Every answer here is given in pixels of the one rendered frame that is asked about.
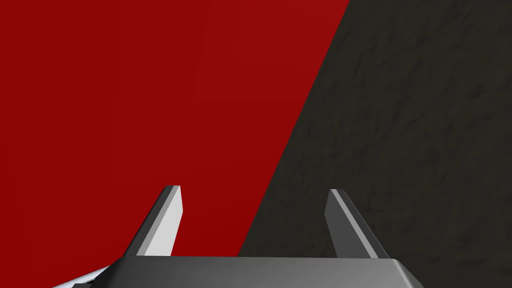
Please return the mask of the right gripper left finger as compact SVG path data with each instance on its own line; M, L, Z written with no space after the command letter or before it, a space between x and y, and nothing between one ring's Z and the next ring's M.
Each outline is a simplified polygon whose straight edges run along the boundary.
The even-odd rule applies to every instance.
M183 215L181 187L167 185L137 230L125 256L170 256Z

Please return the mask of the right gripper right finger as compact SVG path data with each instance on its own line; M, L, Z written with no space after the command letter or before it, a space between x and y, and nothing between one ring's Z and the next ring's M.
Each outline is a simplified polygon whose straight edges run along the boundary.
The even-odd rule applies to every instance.
M337 258L389 258L344 190L329 190L324 217Z

